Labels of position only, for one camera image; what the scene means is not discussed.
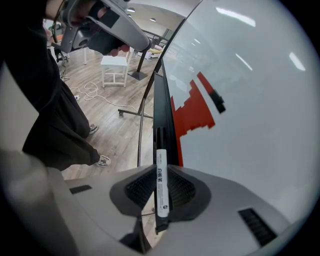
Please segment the person's left hand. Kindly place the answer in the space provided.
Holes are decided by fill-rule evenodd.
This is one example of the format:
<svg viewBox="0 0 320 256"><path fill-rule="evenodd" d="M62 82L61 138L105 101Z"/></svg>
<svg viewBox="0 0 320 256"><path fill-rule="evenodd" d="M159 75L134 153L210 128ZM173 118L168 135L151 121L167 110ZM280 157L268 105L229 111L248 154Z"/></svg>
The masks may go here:
<svg viewBox="0 0 320 256"><path fill-rule="evenodd" d="M117 56L119 52L128 52L130 47L123 41L103 30L98 26L92 26L92 37L87 43L87 46L104 56Z"/></svg>

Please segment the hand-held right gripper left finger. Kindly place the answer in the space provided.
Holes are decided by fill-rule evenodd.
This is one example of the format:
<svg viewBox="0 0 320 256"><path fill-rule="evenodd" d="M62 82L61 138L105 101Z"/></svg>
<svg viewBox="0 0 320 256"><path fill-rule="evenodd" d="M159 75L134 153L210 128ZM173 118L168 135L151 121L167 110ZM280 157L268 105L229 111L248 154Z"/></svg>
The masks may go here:
<svg viewBox="0 0 320 256"><path fill-rule="evenodd" d="M70 189L82 185L91 186L91 189L73 196L103 231L120 241L125 235L134 231L137 218L119 211L110 198L110 190L115 183L133 175L141 175L147 168L147 165L143 165L126 171L70 179L65 182Z"/></svg>

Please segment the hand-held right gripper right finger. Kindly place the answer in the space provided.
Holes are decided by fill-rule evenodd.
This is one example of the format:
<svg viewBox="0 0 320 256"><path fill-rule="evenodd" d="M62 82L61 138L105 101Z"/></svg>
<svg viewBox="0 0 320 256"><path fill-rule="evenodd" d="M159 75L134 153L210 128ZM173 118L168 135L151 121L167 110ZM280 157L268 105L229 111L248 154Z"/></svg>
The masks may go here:
<svg viewBox="0 0 320 256"><path fill-rule="evenodd" d="M185 203L170 212L152 256L273 256L292 237L289 221L243 185L175 165L168 170L192 186L184 192L174 184Z"/></svg>

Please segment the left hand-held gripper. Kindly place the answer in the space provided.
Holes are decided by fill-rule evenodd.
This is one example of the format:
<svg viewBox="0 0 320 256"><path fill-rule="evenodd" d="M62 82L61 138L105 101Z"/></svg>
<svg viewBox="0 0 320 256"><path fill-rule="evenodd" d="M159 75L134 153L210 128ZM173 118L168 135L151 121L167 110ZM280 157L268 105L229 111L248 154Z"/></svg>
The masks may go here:
<svg viewBox="0 0 320 256"><path fill-rule="evenodd" d="M66 0L59 18L66 25L61 51L70 53L88 47L94 51L112 51L127 45L146 51L150 39L126 14L127 0Z"/></svg>

